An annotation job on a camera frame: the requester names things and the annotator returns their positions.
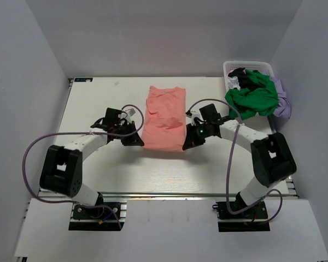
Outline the salmon pink t shirt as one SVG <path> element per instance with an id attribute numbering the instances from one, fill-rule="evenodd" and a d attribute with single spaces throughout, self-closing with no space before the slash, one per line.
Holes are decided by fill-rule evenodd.
<path id="1" fill-rule="evenodd" d="M 146 150 L 181 152 L 186 137 L 186 89 L 150 86 L 141 139 Z"/>

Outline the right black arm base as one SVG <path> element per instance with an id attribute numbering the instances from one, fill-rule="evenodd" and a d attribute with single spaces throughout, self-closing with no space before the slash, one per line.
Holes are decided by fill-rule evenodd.
<path id="1" fill-rule="evenodd" d="M 217 214 L 220 233 L 246 233 L 270 231 L 268 213 L 263 201 L 239 214 L 231 214 L 227 201 L 217 201 L 212 205 Z"/>

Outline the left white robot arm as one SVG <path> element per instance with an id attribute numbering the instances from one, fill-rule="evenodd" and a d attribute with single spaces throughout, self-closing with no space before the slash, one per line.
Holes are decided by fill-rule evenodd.
<path id="1" fill-rule="evenodd" d="M 140 113 L 142 123 L 144 115 L 134 105 L 125 105 L 122 109 L 107 108 L 105 116 L 96 120 L 88 132 L 64 132 L 62 135 L 79 135 L 74 141 L 48 148 L 39 185 L 55 193 L 70 198 L 70 202 L 86 207 L 93 218 L 104 213 L 102 194 L 91 189 L 83 182 L 83 162 L 94 152 L 113 140 L 120 140 L 123 146 L 144 146 L 132 116 Z"/>

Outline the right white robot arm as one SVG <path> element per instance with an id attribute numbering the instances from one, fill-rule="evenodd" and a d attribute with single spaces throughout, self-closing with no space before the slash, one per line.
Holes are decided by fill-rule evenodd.
<path id="1" fill-rule="evenodd" d="M 266 134 L 245 126 L 239 118 L 221 116 L 214 104 L 188 110 L 191 122 L 186 126 L 186 138 L 182 146 L 188 150 L 201 146 L 206 138 L 216 136 L 239 145 L 251 154 L 254 176 L 244 189 L 237 193 L 227 210 L 233 215 L 250 217 L 256 205 L 263 201 L 274 187 L 296 172 L 296 163 L 282 133 Z"/>

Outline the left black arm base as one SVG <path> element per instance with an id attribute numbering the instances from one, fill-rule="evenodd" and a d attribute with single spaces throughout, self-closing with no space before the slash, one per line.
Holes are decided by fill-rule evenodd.
<path id="1" fill-rule="evenodd" d="M 99 194 L 94 209 L 85 208 L 80 204 L 73 205 L 69 220 L 69 231 L 121 231 L 125 224 L 126 202 L 110 200 Z"/>

